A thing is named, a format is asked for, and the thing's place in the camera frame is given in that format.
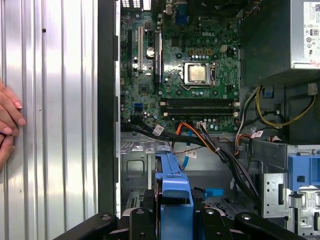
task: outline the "corrugated metal surface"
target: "corrugated metal surface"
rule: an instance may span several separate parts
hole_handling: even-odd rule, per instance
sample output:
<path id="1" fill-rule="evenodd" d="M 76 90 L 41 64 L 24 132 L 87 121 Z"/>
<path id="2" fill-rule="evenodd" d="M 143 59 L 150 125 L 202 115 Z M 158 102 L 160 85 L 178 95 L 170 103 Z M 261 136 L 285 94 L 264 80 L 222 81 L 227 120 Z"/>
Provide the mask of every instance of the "corrugated metal surface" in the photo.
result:
<path id="1" fill-rule="evenodd" d="M 0 173 L 0 239 L 53 239 L 98 211 L 97 1 L 0 2 L 0 74 L 27 119 Z"/>

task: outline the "fingernail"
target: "fingernail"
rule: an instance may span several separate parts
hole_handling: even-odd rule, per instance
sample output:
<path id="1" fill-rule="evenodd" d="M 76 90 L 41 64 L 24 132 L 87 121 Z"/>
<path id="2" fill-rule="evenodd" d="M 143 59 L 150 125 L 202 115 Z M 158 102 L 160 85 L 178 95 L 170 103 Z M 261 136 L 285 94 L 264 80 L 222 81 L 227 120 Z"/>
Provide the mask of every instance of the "fingernail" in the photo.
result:
<path id="1" fill-rule="evenodd" d="M 18 119 L 18 124 L 19 125 L 25 125 L 27 122 L 24 120 L 22 117 Z"/>
<path id="2" fill-rule="evenodd" d="M 3 129 L 3 133 L 7 135 L 12 134 L 12 129 L 7 126 Z"/>
<path id="3" fill-rule="evenodd" d="M 19 130 L 18 129 L 15 129 L 15 130 L 13 130 L 13 132 L 12 132 L 12 136 L 15 136 L 15 137 L 18 137 L 19 136 Z"/>
<path id="4" fill-rule="evenodd" d="M 21 105 L 20 102 L 16 101 L 16 102 L 14 103 L 14 105 L 15 105 L 15 107 L 16 107 L 17 109 L 22 109 L 22 105 Z"/>
<path id="5" fill-rule="evenodd" d="M 12 144 L 12 143 L 14 142 L 14 137 L 13 137 L 13 136 L 7 136 L 7 137 L 5 138 L 5 142 L 6 142 L 7 144 Z"/>

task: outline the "green circuit board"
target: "green circuit board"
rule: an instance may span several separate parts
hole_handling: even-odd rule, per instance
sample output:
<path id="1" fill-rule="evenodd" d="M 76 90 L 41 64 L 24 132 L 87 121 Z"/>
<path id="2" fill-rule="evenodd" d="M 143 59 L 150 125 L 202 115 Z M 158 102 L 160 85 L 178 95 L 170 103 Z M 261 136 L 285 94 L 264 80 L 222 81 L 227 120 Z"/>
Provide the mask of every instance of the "green circuit board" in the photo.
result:
<path id="1" fill-rule="evenodd" d="M 238 23 L 236 18 L 188 19 L 187 24 L 176 24 L 174 16 L 162 19 L 162 76 L 159 86 L 154 85 L 154 59 L 148 50 L 157 29 L 157 20 L 150 12 L 128 12 L 121 17 L 121 118 L 130 121 L 135 113 L 134 104 L 143 104 L 141 117 L 152 127 L 161 125 L 174 131 L 179 121 L 206 122 L 209 132 L 236 132 L 234 116 L 192 116 L 177 119 L 163 116 L 163 98 L 173 99 L 238 99 L 239 52 Z M 139 27 L 144 27 L 143 69 L 137 70 L 139 54 Z M 185 63 L 214 64 L 213 86 L 183 86 L 181 72 Z"/>

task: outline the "motherboard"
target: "motherboard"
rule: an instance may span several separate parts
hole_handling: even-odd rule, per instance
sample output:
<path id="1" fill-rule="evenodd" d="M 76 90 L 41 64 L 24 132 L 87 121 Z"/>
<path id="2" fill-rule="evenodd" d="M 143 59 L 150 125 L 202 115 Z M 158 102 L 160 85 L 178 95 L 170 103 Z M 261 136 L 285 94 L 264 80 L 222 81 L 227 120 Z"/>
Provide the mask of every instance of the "motherboard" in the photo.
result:
<path id="1" fill-rule="evenodd" d="M 236 132 L 239 44 L 236 18 L 171 14 L 121 17 L 121 119 L 175 131 L 179 122 Z"/>

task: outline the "human hand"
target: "human hand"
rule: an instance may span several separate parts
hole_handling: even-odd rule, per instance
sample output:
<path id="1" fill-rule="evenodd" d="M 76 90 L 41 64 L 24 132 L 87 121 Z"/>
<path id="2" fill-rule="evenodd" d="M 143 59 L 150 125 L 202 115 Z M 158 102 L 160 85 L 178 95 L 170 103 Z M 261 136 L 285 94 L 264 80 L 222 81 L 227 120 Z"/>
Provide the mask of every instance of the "human hand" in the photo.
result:
<path id="1" fill-rule="evenodd" d="M 17 125 L 26 125 L 26 120 L 19 112 L 22 104 L 18 97 L 0 81 L 0 133 L 17 137 Z"/>
<path id="2" fill-rule="evenodd" d="M 26 125 L 26 120 L 18 109 L 22 104 L 18 97 L 0 79 L 0 171 L 7 162 L 9 155 L 14 150 L 14 137 L 19 135 L 17 125 Z"/>

